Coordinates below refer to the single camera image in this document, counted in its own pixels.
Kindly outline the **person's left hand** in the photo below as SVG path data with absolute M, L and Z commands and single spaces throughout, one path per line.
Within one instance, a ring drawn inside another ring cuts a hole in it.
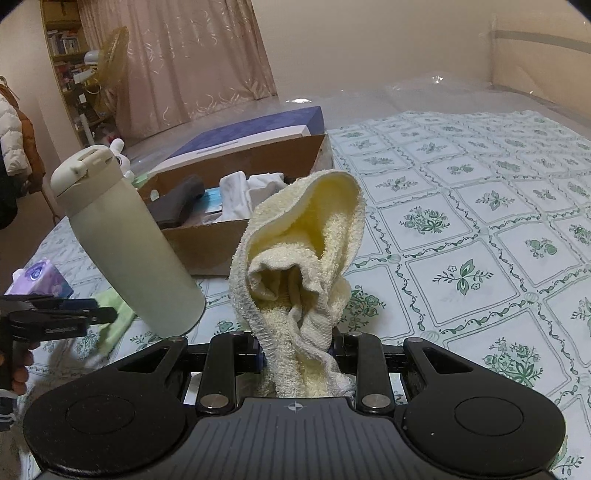
M 29 378 L 28 368 L 33 365 L 33 351 L 39 346 L 39 342 L 29 344 L 17 343 L 13 348 L 11 390 L 18 396 L 25 394 L 27 391 L 26 382 Z

